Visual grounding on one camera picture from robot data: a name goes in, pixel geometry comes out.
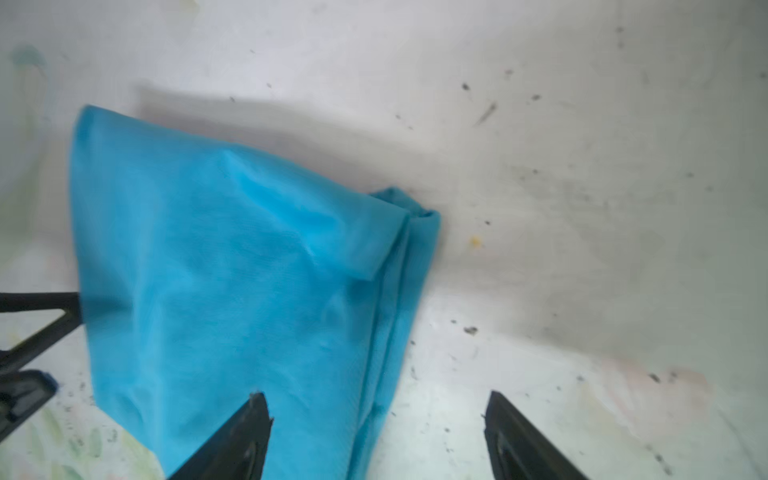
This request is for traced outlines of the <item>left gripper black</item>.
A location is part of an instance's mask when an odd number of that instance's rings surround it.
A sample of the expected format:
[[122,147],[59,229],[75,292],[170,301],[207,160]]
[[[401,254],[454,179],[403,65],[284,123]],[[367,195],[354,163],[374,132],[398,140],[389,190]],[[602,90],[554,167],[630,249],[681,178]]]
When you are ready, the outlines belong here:
[[64,313],[11,350],[1,352],[1,442],[53,398],[58,390],[58,383],[49,374],[39,370],[20,371],[21,368],[82,324],[77,292],[1,293],[1,313],[45,310],[61,310]]

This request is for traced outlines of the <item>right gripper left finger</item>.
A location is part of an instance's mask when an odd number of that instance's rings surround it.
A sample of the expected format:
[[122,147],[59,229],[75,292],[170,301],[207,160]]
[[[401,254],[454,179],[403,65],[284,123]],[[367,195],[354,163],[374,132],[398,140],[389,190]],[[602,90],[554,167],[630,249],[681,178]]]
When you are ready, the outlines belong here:
[[264,394],[251,394],[169,479],[259,480],[272,424]]

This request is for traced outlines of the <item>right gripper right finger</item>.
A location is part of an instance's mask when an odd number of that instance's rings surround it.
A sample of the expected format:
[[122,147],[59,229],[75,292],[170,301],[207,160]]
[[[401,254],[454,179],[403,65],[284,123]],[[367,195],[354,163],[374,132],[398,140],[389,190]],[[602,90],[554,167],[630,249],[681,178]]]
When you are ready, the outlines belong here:
[[496,480],[587,480],[500,392],[491,392],[484,419],[484,435]]

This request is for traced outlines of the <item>blue t-shirt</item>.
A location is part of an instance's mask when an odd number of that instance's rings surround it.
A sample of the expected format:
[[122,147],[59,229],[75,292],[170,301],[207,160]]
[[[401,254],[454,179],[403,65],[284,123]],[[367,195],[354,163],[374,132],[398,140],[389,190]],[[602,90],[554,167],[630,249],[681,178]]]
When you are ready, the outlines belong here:
[[267,479],[362,479],[440,216],[95,106],[70,203],[97,406],[173,474],[262,393]]

